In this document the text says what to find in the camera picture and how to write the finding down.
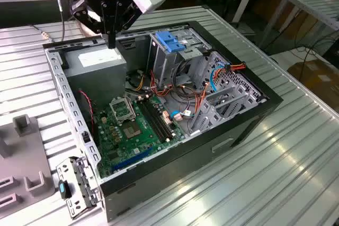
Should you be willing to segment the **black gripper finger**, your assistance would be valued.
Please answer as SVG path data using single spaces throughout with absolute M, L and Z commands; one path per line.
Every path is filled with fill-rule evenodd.
M 93 33 L 101 34 L 107 47 L 111 49 L 111 29 L 109 23 L 100 17 L 100 21 L 89 15 L 85 0 L 76 1 L 70 9 L 72 16 Z
M 116 47 L 116 35 L 129 29 L 142 14 L 139 7 L 133 1 L 118 2 L 110 27 L 110 49 Z

